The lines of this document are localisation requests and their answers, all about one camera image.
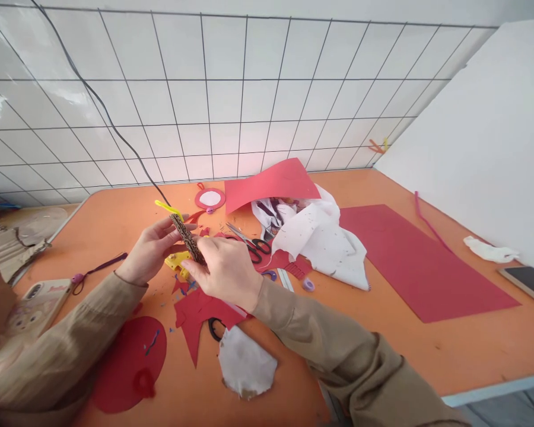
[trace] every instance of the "white wall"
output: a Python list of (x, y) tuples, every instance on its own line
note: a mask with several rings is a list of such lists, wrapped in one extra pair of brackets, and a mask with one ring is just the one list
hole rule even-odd
[(534, 266), (534, 21), (503, 25), (376, 168)]

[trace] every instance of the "person's left hand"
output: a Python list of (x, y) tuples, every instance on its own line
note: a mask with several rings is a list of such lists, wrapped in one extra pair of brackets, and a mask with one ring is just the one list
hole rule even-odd
[[(196, 227), (196, 224), (186, 224), (188, 230)], [(186, 250), (186, 245), (175, 244), (178, 241), (180, 233), (170, 217), (161, 219), (143, 230), (131, 253), (115, 270), (115, 274), (125, 282), (144, 285), (156, 276), (168, 255)]]

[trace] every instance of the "hand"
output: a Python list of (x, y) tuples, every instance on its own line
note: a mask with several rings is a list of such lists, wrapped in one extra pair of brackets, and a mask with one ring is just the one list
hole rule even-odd
[[(196, 227), (196, 224), (186, 224), (188, 230)], [(168, 255), (186, 250), (186, 245), (175, 244), (178, 241), (180, 233), (170, 217), (161, 219), (143, 230), (131, 253), (115, 273), (125, 282), (144, 285), (156, 276)]]
[(238, 305), (251, 313), (259, 298), (263, 277), (253, 267), (245, 243), (226, 238), (197, 238), (208, 268), (193, 260), (182, 266), (206, 295)]

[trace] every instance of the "red paper circle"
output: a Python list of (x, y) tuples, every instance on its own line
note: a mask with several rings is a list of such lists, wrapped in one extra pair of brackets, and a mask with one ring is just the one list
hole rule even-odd
[[(217, 204), (215, 204), (214, 206), (204, 205), (202, 202), (200, 202), (200, 197), (204, 193), (207, 193), (209, 191), (214, 192), (214, 193), (218, 193), (220, 195), (220, 201)], [(213, 210), (216, 210), (218, 208), (221, 208), (224, 205), (224, 203), (225, 203), (225, 194), (224, 194), (223, 191), (215, 189), (215, 188), (203, 189), (196, 195), (196, 199), (194, 200), (194, 202), (196, 203), (196, 206), (199, 207), (199, 208), (202, 208), (202, 209), (212, 208)]]
[(156, 382), (165, 358), (166, 331), (158, 320), (143, 316), (126, 322), (101, 362), (93, 403), (104, 413), (134, 407), (143, 398), (134, 388), (135, 376), (147, 369)]

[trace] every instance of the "crumpled white paper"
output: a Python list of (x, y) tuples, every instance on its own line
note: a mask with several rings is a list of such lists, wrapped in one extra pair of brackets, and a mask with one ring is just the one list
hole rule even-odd
[(218, 359), (224, 384), (245, 400), (273, 385), (277, 360), (237, 326), (225, 330)]
[(473, 236), (465, 237), (463, 241), (475, 254), (487, 261), (504, 264), (520, 258), (520, 252), (514, 249), (508, 247), (497, 248), (481, 242)]

